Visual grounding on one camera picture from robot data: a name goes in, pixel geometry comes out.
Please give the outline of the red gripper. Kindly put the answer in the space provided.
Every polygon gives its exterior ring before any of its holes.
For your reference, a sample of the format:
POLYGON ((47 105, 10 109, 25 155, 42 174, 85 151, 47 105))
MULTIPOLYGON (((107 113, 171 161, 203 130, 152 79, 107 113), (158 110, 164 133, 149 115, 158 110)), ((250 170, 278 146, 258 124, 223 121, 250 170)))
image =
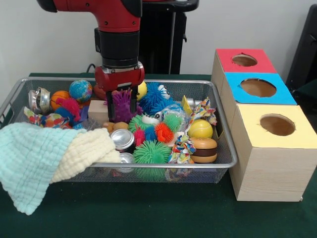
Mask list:
POLYGON ((130 68, 116 69, 105 66, 95 68, 95 80, 97 85, 106 92, 108 119, 114 122, 115 107, 113 103, 113 93, 123 87, 131 87, 130 112, 137 110, 138 85, 145 78, 145 71, 139 61, 136 66, 130 68))

